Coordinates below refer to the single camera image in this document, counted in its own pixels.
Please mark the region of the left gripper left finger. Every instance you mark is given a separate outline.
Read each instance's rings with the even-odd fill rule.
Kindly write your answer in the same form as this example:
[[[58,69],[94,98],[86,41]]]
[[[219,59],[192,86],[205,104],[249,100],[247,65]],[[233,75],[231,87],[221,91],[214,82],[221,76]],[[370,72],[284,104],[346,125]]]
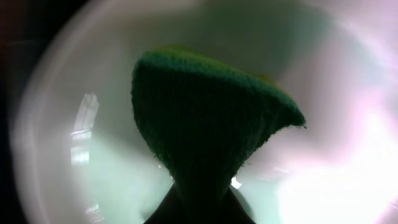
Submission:
[[[175,184],[144,224],[187,224],[187,215],[178,197]]]

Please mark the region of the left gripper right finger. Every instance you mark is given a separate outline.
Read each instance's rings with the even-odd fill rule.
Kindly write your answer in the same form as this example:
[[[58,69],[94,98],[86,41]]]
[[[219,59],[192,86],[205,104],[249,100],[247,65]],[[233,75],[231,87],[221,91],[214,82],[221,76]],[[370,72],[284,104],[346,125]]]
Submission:
[[[232,187],[228,188],[223,199],[223,222],[226,224],[255,224],[235,196]]]

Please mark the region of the green scrubbing sponge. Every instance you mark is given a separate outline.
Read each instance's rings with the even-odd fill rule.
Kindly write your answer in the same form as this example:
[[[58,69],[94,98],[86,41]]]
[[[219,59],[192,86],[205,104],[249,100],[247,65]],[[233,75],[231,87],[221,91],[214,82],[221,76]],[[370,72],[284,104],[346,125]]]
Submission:
[[[191,223],[213,223],[251,155],[281,129],[306,123],[271,79],[176,46],[142,54],[131,102],[136,126],[173,177]]]

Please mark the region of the white plate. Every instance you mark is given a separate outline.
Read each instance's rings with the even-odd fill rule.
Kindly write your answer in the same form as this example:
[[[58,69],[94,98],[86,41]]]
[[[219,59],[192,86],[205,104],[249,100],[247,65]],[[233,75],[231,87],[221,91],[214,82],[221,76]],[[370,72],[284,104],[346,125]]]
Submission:
[[[231,180],[256,223],[397,222],[397,2],[90,1],[22,96],[11,141],[31,223],[143,223],[172,178],[132,115],[146,49],[179,44],[271,76],[306,128]]]

